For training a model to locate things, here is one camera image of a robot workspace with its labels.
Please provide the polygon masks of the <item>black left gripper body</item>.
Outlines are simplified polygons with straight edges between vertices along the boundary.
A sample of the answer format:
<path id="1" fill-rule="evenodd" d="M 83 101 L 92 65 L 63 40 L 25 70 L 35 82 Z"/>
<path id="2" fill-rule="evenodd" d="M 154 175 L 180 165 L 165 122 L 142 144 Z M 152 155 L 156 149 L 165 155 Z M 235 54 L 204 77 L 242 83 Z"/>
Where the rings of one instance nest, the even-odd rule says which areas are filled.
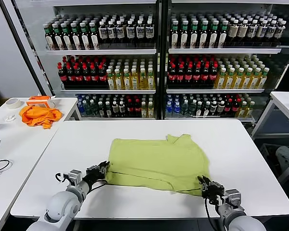
<path id="1" fill-rule="evenodd" d="M 98 166 L 92 166 L 90 168 L 87 168 L 86 175 L 82 178 L 82 180 L 88 185 L 93 185 L 99 181 L 106 182 L 105 175 L 100 173 L 100 169 Z"/>

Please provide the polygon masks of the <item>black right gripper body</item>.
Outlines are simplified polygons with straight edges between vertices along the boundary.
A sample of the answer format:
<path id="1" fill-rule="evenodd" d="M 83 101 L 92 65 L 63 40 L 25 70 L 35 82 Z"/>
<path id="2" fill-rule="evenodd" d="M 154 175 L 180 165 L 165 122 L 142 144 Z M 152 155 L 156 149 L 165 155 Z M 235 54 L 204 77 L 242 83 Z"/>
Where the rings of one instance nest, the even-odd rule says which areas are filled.
<path id="1" fill-rule="evenodd" d="M 204 199 L 217 200 L 218 196 L 224 196 L 224 186 L 217 182 L 201 184 L 201 196 Z"/>

